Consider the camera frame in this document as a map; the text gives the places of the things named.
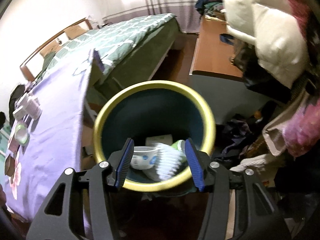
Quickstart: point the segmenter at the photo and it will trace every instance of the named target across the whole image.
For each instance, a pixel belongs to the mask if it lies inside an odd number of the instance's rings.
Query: blue strap
[[[220,34],[219,38],[220,38],[220,41],[233,46],[233,42],[230,40],[234,40],[235,39],[234,36],[227,33],[222,33]]]

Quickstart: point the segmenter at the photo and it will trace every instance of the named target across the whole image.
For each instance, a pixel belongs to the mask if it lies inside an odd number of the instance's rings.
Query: brown tabletop
[[[241,81],[242,72],[229,61],[233,46],[220,41],[222,33],[225,22],[202,19],[192,74]]]

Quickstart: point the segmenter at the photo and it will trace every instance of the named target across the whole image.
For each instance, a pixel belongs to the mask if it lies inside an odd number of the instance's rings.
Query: red garment
[[[282,131],[288,152],[298,157],[307,153],[320,139],[320,98],[309,96]]]
[[[301,34],[306,38],[307,22],[311,10],[304,0],[288,0],[288,2],[292,10],[292,16],[298,22]]]

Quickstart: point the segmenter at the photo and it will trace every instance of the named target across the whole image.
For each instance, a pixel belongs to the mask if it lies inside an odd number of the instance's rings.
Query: pink flower
[[[21,163],[18,163],[18,159],[19,159],[19,151],[17,152],[17,157],[14,162],[14,167],[15,167],[14,174],[9,179],[9,184],[12,189],[12,195],[15,200],[17,200],[17,193],[18,193],[17,186],[19,186],[20,184],[21,169],[22,169]]]

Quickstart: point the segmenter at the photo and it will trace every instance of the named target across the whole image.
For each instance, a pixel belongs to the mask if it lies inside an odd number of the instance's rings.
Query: mattress
[[[108,75],[94,87],[107,100],[131,85],[147,81],[174,42],[180,28],[175,18],[144,37]]]

